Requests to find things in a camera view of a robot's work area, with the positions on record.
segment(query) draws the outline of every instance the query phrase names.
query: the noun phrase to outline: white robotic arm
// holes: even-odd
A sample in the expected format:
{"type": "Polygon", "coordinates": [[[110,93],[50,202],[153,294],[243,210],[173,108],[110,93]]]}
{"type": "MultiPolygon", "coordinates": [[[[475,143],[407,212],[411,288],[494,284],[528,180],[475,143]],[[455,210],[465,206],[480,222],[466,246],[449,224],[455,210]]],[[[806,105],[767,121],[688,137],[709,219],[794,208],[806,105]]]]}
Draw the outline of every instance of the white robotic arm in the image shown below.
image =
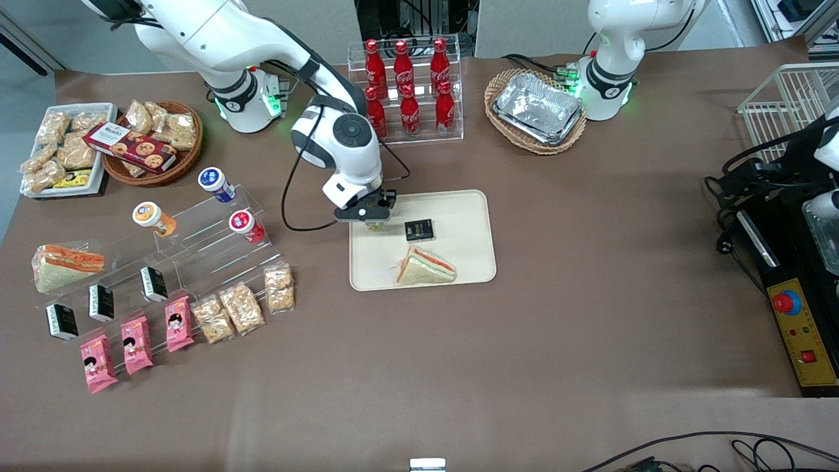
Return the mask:
{"type": "Polygon", "coordinates": [[[361,89],[287,29],[253,16],[241,0],[82,2],[111,21],[118,21],[120,15],[155,20],[160,28],[135,25],[140,41],[156,54],[195,68],[237,131],[255,133],[279,116],[278,108],[272,106],[277,78],[258,65],[277,61],[312,85],[318,95],[291,129],[294,147],[312,165],[336,170],[323,191],[339,209],[348,210],[336,212],[339,218],[350,215],[346,219],[376,221],[389,217],[381,208],[375,215],[358,215],[352,209],[364,197],[381,194],[383,181],[378,140],[366,118],[367,102],[361,89]]]}
{"type": "Polygon", "coordinates": [[[644,57],[641,32],[674,28],[704,6],[705,0],[591,0],[588,20],[601,45],[597,55],[583,57],[577,66],[586,117],[602,121],[618,114],[644,57]]]}

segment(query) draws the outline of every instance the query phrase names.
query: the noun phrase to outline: power cord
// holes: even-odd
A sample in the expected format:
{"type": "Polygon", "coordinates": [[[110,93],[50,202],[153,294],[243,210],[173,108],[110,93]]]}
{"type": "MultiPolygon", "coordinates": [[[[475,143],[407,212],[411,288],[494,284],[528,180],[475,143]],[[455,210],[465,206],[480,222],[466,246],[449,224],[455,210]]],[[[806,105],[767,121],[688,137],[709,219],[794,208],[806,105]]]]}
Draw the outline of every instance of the power cord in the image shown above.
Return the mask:
{"type": "Polygon", "coordinates": [[[685,21],[685,24],[682,25],[682,29],[679,30],[679,33],[676,33],[676,36],[674,36],[673,39],[671,39],[670,41],[667,41],[666,43],[664,43],[661,46],[656,46],[654,48],[649,48],[648,50],[644,50],[644,52],[652,52],[654,50],[662,50],[662,49],[666,48],[667,46],[672,45],[682,35],[682,33],[685,32],[685,30],[687,29],[687,25],[689,25],[690,21],[693,19],[693,13],[695,11],[696,11],[695,8],[691,9],[690,14],[687,15],[687,21],[685,21]]]}
{"type": "MultiPolygon", "coordinates": [[[[770,435],[770,434],[750,433],[750,432],[745,432],[745,431],[698,431],[698,432],[695,432],[695,433],[679,434],[679,435],[676,435],[676,436],[667,436],[665,438],[658,438],[658,439],[655,439],[653,441],[649,441],[647,443],[641,444],[640,446],[637,446],[635,448],[631,448],[628,451],[625,451],[625,452],[622,452],[622,453],[620,453],[616,456],[613,456],[609,459],[606,459],[603,462],[601,462],[600,464],[589,467],[588,469],[585,469],[582,472],[595,472],[595,470],[600,470],[600,469],[606,467],[607,465],[609,465],[613,462],[616,462],[620,459],[623,459],[623,458],[629,456],[630,454],[635,454],[638,451],[642,451],[646,448],[650,448],[650,447],[655,446],[657,444],[668,443],[670,441],[678,441],[678,440],[681,440],[681,439],[698,438],[700,436],[747,436],[747,437],[750,437],[750,438],[758,438],[758,439],[763,440],[763,441],[758,441],[757,443],[755,443],[754,447],[750,448],[750,449],[752,449],[752,452],[753,452],[753,462],[755,464],[758,462],[758,460],[762,460],[757,455],[757,446],[759,446],[762,442],[774,442],[774,443],[777,443],[777,444],[781,445],[782,447],[784,447],[783,446],[784,444],[787,444],[787,445],[790,445],[790,446],[795,446],[796,448],[804,449],[805,451],[808,451],[808,452],[810,452],[812,454],[815,454],[815,455],[819,455],[824,459],[829,459],[830,461],[839,464],[839,455],[831,454],[831,453],[828,453],[827,451],[823,451],[821,449],[814,448],[812,446],[808,446],[807,444],[803,444],[803,443],[799,443],[797,441],[793,441],[792,439],[782,438],[780,436],[773,436],[773,435],[770,435]]],[[[792,468],[794,468],[795,467],[795,462],[792,462],[790,465],[791,465],[792,468]]],[[[701,472],[703,468],[712,469],[712,470],[715,470],[715,471],[719,472],[719,469],[717,469],[716,467],[714,467],[712,465],[709,465],[709,464],[703,465],[696,472],[701,472]]],[[[758,469],[758,472],[761,472],[762,470],[771,470],[771,469],[758,469]]],[[[791,469],[791,470],[789,470],[789,472],[796,472],[796,469],[791,469]]],[[[798,469],[797,472],[805,472],[805,471],[802,470],[802,469],[798,469]]]]}

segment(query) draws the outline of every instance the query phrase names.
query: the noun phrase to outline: sandwich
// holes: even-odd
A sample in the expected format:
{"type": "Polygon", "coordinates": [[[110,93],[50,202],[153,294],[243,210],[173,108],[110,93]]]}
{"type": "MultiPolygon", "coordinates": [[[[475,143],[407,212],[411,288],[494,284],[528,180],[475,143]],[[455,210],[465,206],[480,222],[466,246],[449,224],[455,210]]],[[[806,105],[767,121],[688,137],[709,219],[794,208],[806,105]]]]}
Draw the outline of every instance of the sandwich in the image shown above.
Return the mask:
{"type": "Polygon", "coordinates": [[[408,249],[408,255],[402,260],[396,284],[412,286],[415,284],[444,284],[457,276],[454,267],[444,260],[424,252],[415,246],[408,249]]]}
{"type": "Polygon", "coordinates": [[[32,258],[35,288],[47,293],[98,274],[104,265],[105,258],[100,254],[47,244],[32,258]]]}

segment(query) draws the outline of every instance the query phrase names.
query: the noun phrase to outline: yellow control panel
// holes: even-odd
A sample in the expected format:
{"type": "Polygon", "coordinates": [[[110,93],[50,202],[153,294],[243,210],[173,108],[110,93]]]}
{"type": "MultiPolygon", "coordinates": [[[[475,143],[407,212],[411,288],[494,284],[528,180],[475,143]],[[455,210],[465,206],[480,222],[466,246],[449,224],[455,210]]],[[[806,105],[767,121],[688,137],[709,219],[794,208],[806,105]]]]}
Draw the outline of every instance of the yellow control panel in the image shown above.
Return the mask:
{"type": "Polygon", "coordinates": [[[801,386],[837,385],[819,330],[798,279],[791,279],[766,290],[781,331],[789,358],[801,386]]]}

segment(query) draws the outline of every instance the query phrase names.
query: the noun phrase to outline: acrylic display stand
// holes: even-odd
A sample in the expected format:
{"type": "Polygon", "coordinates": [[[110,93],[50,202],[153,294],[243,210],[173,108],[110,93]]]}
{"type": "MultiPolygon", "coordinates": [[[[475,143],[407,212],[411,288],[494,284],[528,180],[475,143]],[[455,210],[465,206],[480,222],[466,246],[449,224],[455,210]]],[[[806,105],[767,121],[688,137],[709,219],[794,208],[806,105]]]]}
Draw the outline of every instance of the acrylic display stand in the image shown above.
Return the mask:
{"type": "MultiPolygon", "coordinates": [[[[382,100],[384,116],[388,122],[388,144],[420,143],[429,141],[451,141],[463,139],[463,89],[461,77],[461,47],[456,34],[438,36],[420,36],[406,38],[408,54],[414,64],[414,92],[419,103],[420,132],[417,139],[406,139],[402,131],[402,114],[399,111],[399,96],[393,78],[393,63],[396,58],[396,39],[383,39],[378,42],[378,52],[384,61],[385,74],[388,77],[388,98],[382,100]],[[451,97],[455,99],[455,130],[451,136],[441,137],[436,127],[436,99],[431,96],[431,58],[434,56],[434,39],[445,38],[448,44],[446,55],[449,57],[449,81],[451,97]]],[[[367,52],[364,43],[350,43],[347,65],[350,81],[362,90],[369,87],[367,82],[367,52]]]]}
{"type": "MultiPolygon", "coordinates": [[[[147,265],[163,273],[170,301],[188,295],[190,302],[196,302],[243,281],[260,301],[263,315],[267,314],[263,267],[280,261],[282,256],[267,234],[258,244],[251,244],[244,236],[230,230],[227,221],[234,212],[248,210],[257,223],[263,212],[244,187],[237,186],[236,191],[232,202],[221,203],[211,197],[172,215],[177,228],[168,238],[160,238],[151,230],[141,230],[128,239],[98,250],[105,256],[106,267],[101,274],[47,294],[37,293],[37,308],[42,316],[45,316],[44,309],[53,303],[73,309],[79,336],[66,343],[76,351],[83,343],[106,334],[117,374],[124,371],[120,325],[144,315],[149,321],[152,354],[166,346],[163,319],[166,302],[150,302],[142,293],[140,270],[147,265]],[[96,284],[113,291],[112,322],[100,323],[88,317],[88,287],[96,284]]],[[[195,326],[194,318],[192,321],[196,342],[200,342],[203,339],[201,328],[195,326]]]]}

